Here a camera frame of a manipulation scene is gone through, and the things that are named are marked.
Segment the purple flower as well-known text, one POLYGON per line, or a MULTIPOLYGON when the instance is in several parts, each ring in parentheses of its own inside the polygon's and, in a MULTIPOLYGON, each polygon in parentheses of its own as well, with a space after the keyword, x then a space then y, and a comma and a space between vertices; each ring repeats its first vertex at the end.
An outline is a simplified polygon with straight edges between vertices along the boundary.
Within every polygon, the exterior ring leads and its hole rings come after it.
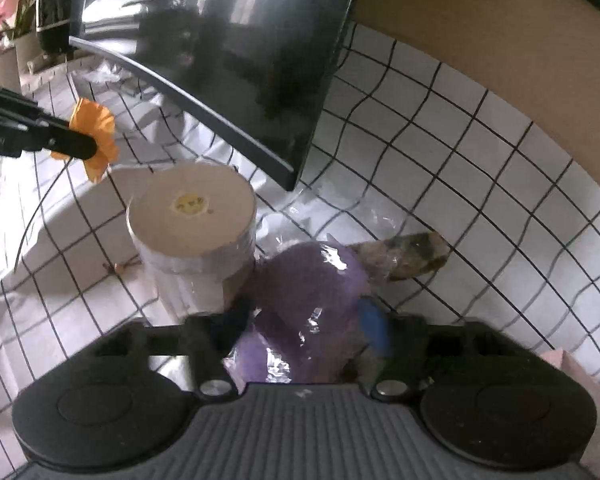
POLYGON ((234 298, 247 315, 225 363, 241 384, 328 384, 362 344, 358 300, 368 276, 349 247, 291 246, 257 266, 234 298))

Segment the brown dried flower bundle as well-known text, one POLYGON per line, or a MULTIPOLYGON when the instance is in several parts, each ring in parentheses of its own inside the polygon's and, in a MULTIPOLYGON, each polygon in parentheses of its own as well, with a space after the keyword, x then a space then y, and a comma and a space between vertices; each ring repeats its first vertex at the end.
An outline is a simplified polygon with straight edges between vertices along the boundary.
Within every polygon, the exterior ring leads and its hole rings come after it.
POLYGON ((437 232, 397 235, 347 246, 375 284, 406 281, 437 271, 448 261, 451 246, 437 232))

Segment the white grid tablecloth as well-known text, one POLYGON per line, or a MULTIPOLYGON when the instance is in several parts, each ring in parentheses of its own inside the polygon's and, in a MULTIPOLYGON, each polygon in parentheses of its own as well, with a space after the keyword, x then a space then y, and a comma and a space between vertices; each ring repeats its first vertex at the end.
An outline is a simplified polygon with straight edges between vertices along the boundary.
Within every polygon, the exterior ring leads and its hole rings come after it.
POLYGON ((600 395, 600 187, 495 93, 408 44, 355 26, 297 187, 283 190, 146 82, 84 58, 23 91, 68 117, 108 107, 118 162, 97 184, 80 162, 0 158, 0 479, 24 463, 18 392, 133 318, 170 322, 137 257, 128 200, 182 160, 234 167, 257 195, 261 256, 432 229, 453 247, 436 274, 381 289, 387 307, 449 323, 481 318, 579 364, 600 395))

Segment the orange fabric flower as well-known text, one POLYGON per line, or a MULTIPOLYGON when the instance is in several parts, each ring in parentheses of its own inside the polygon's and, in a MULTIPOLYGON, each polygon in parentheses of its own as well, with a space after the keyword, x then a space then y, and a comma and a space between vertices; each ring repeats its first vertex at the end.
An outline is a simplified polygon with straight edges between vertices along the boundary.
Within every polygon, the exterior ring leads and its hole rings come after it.
POLYGON ((84 159, 83 166, 87 179, 99 183, 108 167, 119 158, 114 140, 114 115, 102 104, 79 98, 73 107, 69 128, 95 141, 96 153, 84 159))

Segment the clear jar with beige lid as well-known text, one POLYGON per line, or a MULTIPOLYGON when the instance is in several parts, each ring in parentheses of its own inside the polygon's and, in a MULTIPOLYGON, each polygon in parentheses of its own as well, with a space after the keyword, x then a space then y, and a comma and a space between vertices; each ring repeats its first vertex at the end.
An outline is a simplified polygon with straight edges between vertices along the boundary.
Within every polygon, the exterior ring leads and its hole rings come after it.
POLYGON ((132 241, 175 322, 228 309, 254 269, 257 200, 231 166, 152 174, 126 210, 132 241))

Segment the black monitor screen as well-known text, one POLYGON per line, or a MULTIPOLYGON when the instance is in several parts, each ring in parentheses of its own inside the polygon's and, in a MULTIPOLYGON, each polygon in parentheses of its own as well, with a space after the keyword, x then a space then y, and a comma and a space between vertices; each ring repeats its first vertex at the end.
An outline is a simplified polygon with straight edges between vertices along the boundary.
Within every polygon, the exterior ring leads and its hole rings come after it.
POLYGON ((353 1, 73 0, 70 40, 151 84, 289 190, 353 1))

